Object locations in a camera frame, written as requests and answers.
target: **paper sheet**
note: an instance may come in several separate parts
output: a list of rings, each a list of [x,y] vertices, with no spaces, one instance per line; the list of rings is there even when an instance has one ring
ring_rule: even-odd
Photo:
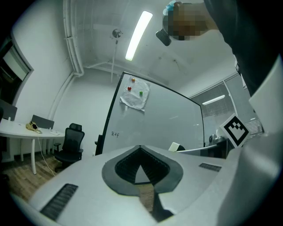
[[[56,136],[60,135],[60,133],[57,130],[50,130],[50,133]]]
[[[120,96],[120,103],[124,103],[131,108],[145,111],[145,104],[149,96],[149,83],[144,82],[142,79],[135,78],[132,82],[132,76],[129,78],[125,85],[124,91]]]

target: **white ceiling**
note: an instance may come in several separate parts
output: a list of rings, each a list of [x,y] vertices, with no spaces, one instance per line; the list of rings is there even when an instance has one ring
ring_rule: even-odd
[[[112,61],[115,49],[112,31],[115,28],[123,33],[119,38],[115,64],[124,69],[115,67],[114,70],[148,75],[166,85],[178,76],[197,76],[231,56],[230,47],[218,31],[209,31],[193,41],[173,40],[170,46],[164,46],[155,33],[162,28],[162,11],[168,3],[169,0],[78,0],[76,28],[84,65]],[[128,61],[125,55],[143,11],[151,12],[153,17],[133,60]],[[111,68],[107,64],[99,67]]]

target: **window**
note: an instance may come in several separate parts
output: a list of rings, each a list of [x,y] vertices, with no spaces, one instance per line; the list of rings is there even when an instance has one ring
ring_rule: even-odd
[[[223,82],[194,96],[191,100],[200,104],[203,113],[204,142],[209,144],[209,137],[216,134],[219,126],[235,113],[233,103]]]
[[[262,126],[257,114],[252,109],[249,103],[251,98],[248,89],[243,87],[243,82],[240,75],[231,77],[226,81],[227,87],[233,97],[233,101],[238,113],[238,117],[242,120],[244,125],[249,129],[250,137],[245,144],[252,138],[262,134]]]
[[[0,99],[12,104],[17,90],[30,72],[10,37],[0,49]]]
[[[229,93],[233,99],[235,107],[233,106]],[[191,100],[201,105],[203,113],[204,141],[206,146],[209,144],[209,136],[215,134],[219,126],[233,113],[238,114],[238,117],[250,131],[250,137],[245,144],[250,139],[262,134],[261,123],[252,109],[249,99],[249,91],[243,87],[242,78],[239,74],[236,74],[235,76],[226,79],[224,82],[220,82],[212,88],[208,88],[204,92],[191,98]]]

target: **black and white fiducial marker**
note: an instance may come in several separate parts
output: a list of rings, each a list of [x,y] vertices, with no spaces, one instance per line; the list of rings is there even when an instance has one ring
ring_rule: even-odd
[[[220,126],[220,129],[229,138],[234,147],[241,147],[250,134],[249,130],[244,126],[242,121],[235,114],[227,119]]]

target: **white cable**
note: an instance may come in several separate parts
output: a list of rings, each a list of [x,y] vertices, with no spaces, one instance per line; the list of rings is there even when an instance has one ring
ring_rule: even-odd
[[[43,157],[41,145],[40,145],[40,142],[39,142],[39,137],[37,137],[37,139],[38,139],[38,143],[39,143],[39,146],[40,146],[40,152],[41,152],[41,155],[42,155],[42,157]]]

